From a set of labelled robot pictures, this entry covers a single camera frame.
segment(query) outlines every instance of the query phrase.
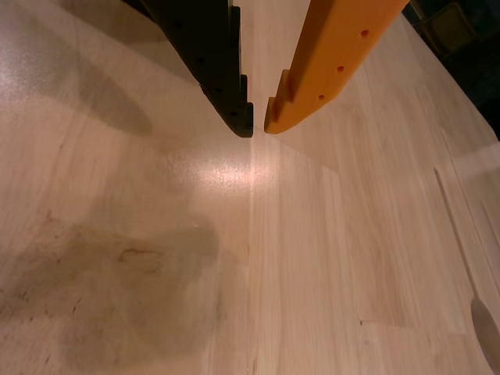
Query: black plastic part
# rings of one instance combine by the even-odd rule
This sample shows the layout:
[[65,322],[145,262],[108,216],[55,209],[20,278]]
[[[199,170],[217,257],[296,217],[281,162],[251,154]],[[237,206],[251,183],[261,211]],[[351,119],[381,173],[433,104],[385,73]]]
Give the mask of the black plastic part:
[[228,0],[123,0],[156,22],[227,126],[253,135],[253,104],[241,75],[240,8]]

